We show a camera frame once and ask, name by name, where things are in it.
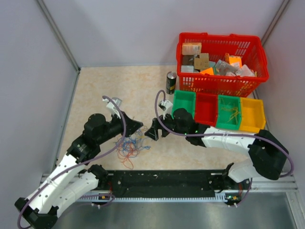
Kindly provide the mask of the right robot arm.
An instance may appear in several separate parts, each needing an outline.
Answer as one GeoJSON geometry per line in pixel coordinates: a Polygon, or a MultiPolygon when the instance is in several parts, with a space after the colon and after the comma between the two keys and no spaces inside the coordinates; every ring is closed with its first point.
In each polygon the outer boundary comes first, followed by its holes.
{"type": "Polygon", "coordinates": [[[246,179],[259,176],[278,180],[288,155],[288,150],[267,130],[247,134],[217,129],[195,122],[184,108],[177,109],[173,115],[154,118],[145,136],[157,141],[159,130],[162,137],[176,133],[194,146],[221,148],[247,156],[246,160],[227,166],[222,182],[229,189],[246,179]]]}

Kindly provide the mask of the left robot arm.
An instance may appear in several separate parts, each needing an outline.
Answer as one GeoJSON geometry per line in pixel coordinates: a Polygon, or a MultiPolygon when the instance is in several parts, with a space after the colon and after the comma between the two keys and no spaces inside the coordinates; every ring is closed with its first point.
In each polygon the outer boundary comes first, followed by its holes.
{"type": "Polygon", "coordinates": [[[83,133],[72,142],[54,171],[27,198],[15,202],[20,217],[34,229],[52,228],[63,212],[80,197],[95,188],[107,186],[108,173],[100,165],[92,165],[81,178],[69,183],[100,153],[100,145],[119,134],[129,137],[142,126],[142,122],[132,120],[126,114],[112,115],[109,122],[102,114],[91,115],[83,133]]]}

